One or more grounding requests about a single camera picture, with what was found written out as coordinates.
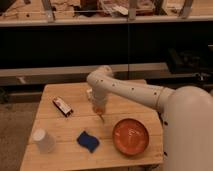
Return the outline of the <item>white orange gripper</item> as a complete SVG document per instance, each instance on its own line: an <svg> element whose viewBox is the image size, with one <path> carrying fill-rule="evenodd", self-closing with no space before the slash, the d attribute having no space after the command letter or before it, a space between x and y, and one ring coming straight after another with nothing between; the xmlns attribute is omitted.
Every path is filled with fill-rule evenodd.
<svg viewBox="0 0 213 171"><path fill-rule="evenodd" d="M99 115L104 123L105 120L102 114L104 114L106 111L107 93L93 90L91 93L91 101L93 111Z"/></svg>

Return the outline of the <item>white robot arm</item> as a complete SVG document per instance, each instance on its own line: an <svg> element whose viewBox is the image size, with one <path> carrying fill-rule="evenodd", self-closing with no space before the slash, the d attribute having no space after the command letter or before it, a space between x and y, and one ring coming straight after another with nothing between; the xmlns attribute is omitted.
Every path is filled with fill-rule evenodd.
<svg viewBox="0 0 213 171"><path fill-rule="evenodd" d="M213 171L213 95L195 86L177 89L116 79L110 66L87 76L93 110L104 113L114 93L162 114L163 171Z"/></svg>

